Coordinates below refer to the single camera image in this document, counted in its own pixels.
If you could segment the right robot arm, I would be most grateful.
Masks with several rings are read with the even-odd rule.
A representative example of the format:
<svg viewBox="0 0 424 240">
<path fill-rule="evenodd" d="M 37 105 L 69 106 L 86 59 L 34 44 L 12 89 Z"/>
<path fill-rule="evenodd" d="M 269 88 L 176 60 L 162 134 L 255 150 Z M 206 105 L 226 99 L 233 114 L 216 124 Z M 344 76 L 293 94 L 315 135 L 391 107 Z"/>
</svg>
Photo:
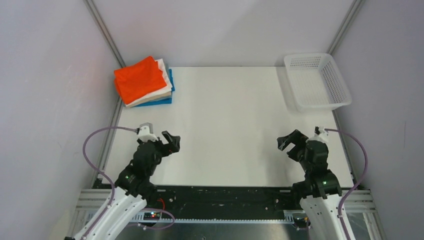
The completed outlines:
<svg viewBox="0 0 424 240">
<path fill-rule="evenodd" d="M 342 188 L 336 175 L 328 167 L 328 132 L 316 127 L 313 137 L 299 130 L 277 138 L 277 148 L 287 151 L 290 159 L 299 163 L 304 180 L 291 187 L 290 202 L 303 209 L 306 229 L 312 240 L 353 240 L 352 227 L 347 220 Z"/>
</svg>

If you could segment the orange t-shirt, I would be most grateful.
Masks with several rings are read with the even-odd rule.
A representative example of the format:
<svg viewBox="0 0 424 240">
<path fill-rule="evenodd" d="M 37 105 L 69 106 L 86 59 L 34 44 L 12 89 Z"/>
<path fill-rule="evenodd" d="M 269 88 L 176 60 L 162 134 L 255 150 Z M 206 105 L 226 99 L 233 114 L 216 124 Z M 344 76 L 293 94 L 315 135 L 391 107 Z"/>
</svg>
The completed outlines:
<svg viewBox="0 0 424 240">
<path fill-rule="evenodd" d="M 114 85 L 124 104 L 163 88 L 162 71 L 152 56 L 114 71 Z"/>
</svg>

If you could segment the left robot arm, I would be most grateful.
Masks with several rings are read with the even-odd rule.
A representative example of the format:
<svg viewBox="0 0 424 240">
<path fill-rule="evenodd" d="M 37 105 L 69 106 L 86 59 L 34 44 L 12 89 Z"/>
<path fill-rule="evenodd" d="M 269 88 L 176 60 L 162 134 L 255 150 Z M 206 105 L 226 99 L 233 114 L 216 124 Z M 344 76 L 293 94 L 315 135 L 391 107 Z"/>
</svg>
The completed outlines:
<svg viewBox="0 0 424 240">
<path fill-rule="evenodd" d="M 144 208 L 157 204 L 157 187 L 150 181 L 162 159 L 179 152 L 180 136 L 163 131 L 163 143 L 149 126 L 131 129 L 137 133 L 137 149 L 128 165 L 121 171 L 111 192 L 91 220 L 73 240 L 114 240 L 130 220 Z"/>
</svg>

